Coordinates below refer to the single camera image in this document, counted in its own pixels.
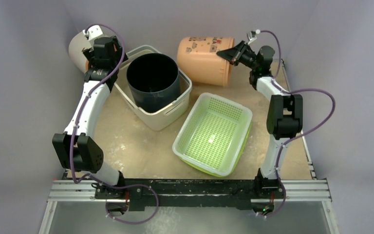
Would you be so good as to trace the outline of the dark navy round bin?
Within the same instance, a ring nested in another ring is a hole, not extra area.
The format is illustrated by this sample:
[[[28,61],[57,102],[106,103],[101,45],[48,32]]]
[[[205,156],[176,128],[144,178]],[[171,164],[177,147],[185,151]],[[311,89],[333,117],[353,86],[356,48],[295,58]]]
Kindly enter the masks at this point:
[[[136,106],[155,113],[181,95],[179,70],[167,55],[150,53],[133,60],[127,81]]]

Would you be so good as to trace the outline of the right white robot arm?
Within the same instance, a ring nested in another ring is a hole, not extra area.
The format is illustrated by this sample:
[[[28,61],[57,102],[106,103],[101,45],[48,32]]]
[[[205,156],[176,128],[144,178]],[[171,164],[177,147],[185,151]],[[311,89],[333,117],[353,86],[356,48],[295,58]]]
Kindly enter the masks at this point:
[[[254,192],[259,198],[266,198],[273,189],[279,189],[281,167],[290,140],[295,139],[303,125],[303,98],[292,95],[275,83],[270,66],[275,51],[263,46],[255,53],[244,41],[236,46],[218,51],[217,56],[231,65],[243,64],[251,69],[250,85],[269,101],[266,129],[270,135],[265,160],[255,178]]]

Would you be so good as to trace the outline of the orange plastic bucket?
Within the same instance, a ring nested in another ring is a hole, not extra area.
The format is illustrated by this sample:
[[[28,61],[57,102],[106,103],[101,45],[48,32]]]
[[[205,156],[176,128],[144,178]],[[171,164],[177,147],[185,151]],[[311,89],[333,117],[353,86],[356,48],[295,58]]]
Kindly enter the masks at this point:
[[[193,81],[227,87],[232,65],[217,52],[234,46],[232,37],[186,37],[178,46],[178,67]]]

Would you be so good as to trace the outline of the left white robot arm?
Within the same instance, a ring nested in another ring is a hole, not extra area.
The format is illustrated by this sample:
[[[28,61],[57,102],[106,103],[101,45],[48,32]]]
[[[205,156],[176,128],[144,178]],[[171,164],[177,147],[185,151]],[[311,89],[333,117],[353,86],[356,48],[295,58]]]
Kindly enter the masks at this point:
[[[83,93],[71,122],[61,134],[54,134],[52,144],[64,169],[83,172],[107,186],[107,194],[121,199],[126,186],[119,182],[121,173],[104,162],[104,154],[93,135],[101,109],[117,80],[119,66],[128,58],[116,36],[100,37],[83,49],[88,61]]]

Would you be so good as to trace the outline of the white perforated strainer basket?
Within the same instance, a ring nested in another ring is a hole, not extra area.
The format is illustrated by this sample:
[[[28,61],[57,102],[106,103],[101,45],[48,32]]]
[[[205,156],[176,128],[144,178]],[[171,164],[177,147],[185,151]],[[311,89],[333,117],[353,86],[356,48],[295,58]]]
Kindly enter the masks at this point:
[[[193,168],[212,176],[230,175],[245,148],[252,111],[234,101],[202,93],[189,112],[173,152]]]

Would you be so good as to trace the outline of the lime green basin tray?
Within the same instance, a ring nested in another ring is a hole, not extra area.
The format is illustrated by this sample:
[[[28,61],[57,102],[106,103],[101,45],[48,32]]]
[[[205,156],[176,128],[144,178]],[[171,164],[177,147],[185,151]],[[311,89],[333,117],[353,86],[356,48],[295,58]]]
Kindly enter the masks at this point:
[[[183,128],[172,149],[191,167],[212,176],[226,177],[236,168],[251,127],[251,122],[201,120],[191,130]]]

